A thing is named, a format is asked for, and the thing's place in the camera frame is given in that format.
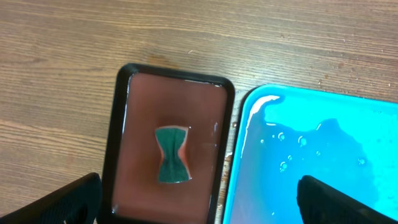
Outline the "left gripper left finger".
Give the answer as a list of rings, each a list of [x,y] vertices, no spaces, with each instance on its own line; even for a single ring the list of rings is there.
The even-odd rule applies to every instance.
[[[92,172],[1,217],[1,224],[93,224],[102,195],[100,176]]]

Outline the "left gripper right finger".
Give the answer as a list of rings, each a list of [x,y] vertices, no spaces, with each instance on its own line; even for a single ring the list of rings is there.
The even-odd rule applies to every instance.
[[[397,224],[310,175],[298,181],[297,204],[304,224]]]

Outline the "orange green scrub sponge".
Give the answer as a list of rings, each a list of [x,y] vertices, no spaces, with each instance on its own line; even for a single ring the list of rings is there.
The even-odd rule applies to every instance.
[[[176,184],[192,178],[186,158],[187,138],[187,127],[163,126],[155,130],[161,155],[159,182]]]

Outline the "teal plastic tray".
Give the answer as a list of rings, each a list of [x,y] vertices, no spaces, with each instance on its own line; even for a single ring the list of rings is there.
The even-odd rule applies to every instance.
[[[263,85],[243,99],[223,223],[301,223],[310,175],[397,218],[397,104]]]

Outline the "dark red tray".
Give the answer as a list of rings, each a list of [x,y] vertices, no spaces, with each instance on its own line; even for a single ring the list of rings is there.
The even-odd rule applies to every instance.
[[[129,63],[116,77],[98,223],[213,223],[235,89]]]

